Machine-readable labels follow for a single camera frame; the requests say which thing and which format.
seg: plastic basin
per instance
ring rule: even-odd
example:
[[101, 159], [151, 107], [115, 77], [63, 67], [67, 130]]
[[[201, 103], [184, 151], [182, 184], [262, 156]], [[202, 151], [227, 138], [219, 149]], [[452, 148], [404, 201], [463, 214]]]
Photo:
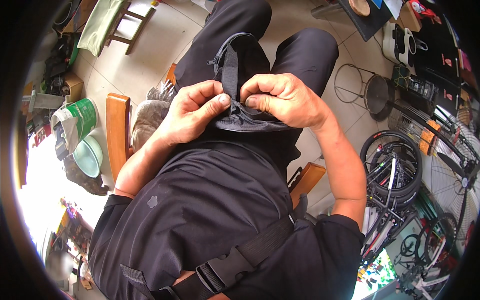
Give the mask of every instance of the plastic basin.
[[95, 178], [100, 174], [103, 161], [102, 148], [95, 138], [88, 135], [77, 145], [73, 159], [85, 175]]

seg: person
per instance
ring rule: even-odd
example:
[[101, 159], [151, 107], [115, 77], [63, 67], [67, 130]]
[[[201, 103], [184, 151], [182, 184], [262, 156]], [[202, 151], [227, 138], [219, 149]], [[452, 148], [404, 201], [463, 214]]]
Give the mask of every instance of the person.
[[177, 95], [164, 121], [122, 167], [92, 236], [89, 263], [109, 299], [146, 299], [120, 265], [143, 273], [150, 291], [175, 287], [195, 268], [229, 254], [289, 216], [286, 167], [310, 127], [322, 149], [335, 204], [315, 226], [301, 218], [278, 249], [210, 299], [350, 299], [360, 266], [366, 204], [362, 162], [321, 100], [338, 57], [327, 32], [303, 29], [282, 42], [270, 74], [240, 89], [245, 105], [293, 130], [241, 133], [208, 124], [230, 105], [211, 80], [222, 43], [237, 32], [259, 40], [271, 8], [264, 0], [222, 0], [175, 70]]

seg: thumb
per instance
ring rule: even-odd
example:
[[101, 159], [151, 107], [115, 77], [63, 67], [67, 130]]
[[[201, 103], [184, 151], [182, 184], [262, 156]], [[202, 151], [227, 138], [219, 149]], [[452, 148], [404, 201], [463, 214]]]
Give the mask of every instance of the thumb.
[[247, 98], [245, 105], [250, 108], [269, 112], [278, 118], [280, 117], [281, 111], [285, 111], [284, 108], [285, 105], [288, 105], [288, 101], [272, 95], [255, 94]]
[[201, 120], [202, 123], [207, 124], [214, 117], [218, 116], [221, 112], [230, 107], [230, 96], [227, 94], [219, 94], [212, 99], [208, 100], [202, 105], [195, 115]]

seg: chest strap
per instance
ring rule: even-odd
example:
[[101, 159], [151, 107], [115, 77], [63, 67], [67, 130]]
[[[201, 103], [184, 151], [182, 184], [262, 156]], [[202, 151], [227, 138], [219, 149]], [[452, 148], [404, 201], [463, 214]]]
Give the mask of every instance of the chest strap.
[[120, 264], [127, 280], [149, 300], [206, 300], [236, 284], [243, 276], [255, 271], [257, 265], [272, 255], [292, 235], [297, 219], [307, 211], [307, 194], [293, 212], [276, 221], [255, 238], [233, 246], [229, 254], [211, 259], [195, 268], [195, 273], [171, 287], [152, 291], [142, 271]]

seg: metal ring stand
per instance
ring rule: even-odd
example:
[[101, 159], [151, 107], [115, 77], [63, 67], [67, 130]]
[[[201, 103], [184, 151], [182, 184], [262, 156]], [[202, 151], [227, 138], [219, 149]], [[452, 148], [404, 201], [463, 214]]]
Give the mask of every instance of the metal ring stand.
[[[361, 80], [361, 87], [360, 91], [353, 92], [351, 90], [348, 90], [346, 88], [343, 88], [341, 86], [338, 86], [336, 84], [338, 74], [340, 73], [340, 70], [343, 69], [344, 67], [350, 67], [354, 68], [357, 70], [360, 76]], [[360, 72], [360, 70], [371, 73], [372, 77], [368, 79], [367, 82], [363, 80], [363, 76]], [[395, 99], [395, 88], [393, 87], [392, 84], [389, 84], [389, 79], [366, 69], [359, 68], [351, 63], [344, 64], [338, 68], [336, 74], [335, 74], [335, 79], [334, 79], [334, 89], [335, 89], [335, 94], [337, 98], [344, 102], [344, 103], [352, 103], [355, 104], [365, 110], [367, 110], [371, 117], [376, 120], [376, 121], [382, 121], [388, 117], [391, 111], [391, 107], [386, 105], [388, 100], [394, 100]], [[340, 95], [338, 94], [338, 90], [344, 90], [347, 91], [351, 94], [356, 95], [357, 97], [351, 101], [345, 101], [343, 100]], [[355, 101], [358, 98], [363, 99], [363, 103], [365, 104], [365, 107], [362, 105], [356, 103]]]

